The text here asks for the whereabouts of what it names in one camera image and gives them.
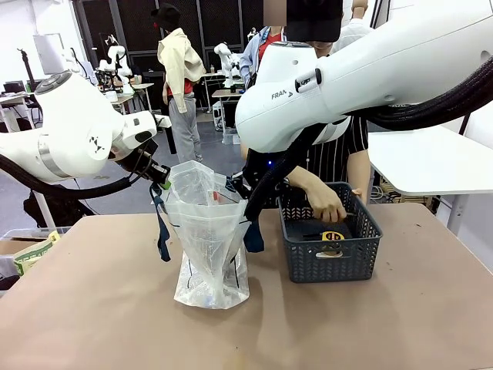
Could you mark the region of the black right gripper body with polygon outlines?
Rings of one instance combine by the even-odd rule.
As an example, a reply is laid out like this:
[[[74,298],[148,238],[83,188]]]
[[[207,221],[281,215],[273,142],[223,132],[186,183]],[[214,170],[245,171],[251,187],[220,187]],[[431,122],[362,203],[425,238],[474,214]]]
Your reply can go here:
[[[243,177],[243,183],[250,187],[250,197],[257,188],[262,178],[275,167],[282,159],[285,152],[259,153],[248,150],[247,159],[243,169],[234,173],[231,177]],[[259,195],[261,200],[276,200],[288,191],[288,180],[284,179],[276,184],[271,184]]]

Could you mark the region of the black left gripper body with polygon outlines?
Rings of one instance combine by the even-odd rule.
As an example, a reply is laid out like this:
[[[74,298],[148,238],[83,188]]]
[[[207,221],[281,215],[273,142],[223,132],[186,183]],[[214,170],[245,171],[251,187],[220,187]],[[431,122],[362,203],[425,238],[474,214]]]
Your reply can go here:
[[[166,183],[170,168],[159,165],[153,159],[153,154],[157,149],[157,143],[153,139],[149,139],[132,150],[129,155],[116,161],[120,167],[129,173],[129,182],[131,185],[141,178],[160,185]]]

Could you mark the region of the person's right hand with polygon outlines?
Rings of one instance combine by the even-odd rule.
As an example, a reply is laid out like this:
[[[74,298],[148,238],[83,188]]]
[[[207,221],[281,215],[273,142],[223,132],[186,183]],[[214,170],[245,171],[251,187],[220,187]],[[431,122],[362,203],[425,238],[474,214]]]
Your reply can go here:
[[[325,223],[337,223],[345,220],[347,212],[334,190],[322,184],[307,192],[307,199],[314,216]]]

